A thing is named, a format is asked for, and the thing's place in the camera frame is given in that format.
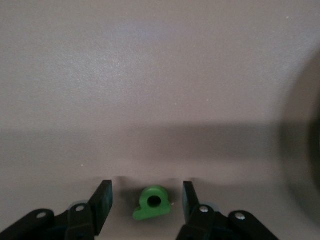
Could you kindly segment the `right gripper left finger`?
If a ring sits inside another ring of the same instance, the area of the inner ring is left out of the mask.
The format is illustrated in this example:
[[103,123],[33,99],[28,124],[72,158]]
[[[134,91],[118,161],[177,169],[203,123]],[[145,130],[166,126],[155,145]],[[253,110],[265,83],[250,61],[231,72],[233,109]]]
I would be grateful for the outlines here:
[[103,180],[88,202],[59,215],[50,209],[31,211],[0,233],[2,240],[94,240],[113,205],[111,180]]

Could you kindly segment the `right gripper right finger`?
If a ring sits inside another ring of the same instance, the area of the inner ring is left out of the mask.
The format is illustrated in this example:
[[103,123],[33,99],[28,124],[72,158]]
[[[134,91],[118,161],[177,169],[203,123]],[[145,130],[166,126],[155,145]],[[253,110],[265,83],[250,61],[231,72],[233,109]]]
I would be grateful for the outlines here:
[[253,214],[236,210],[224,216],[208,204],[200,203],[194,185],[182,187],[185,224],[178,240],[276,240],[277,237]]

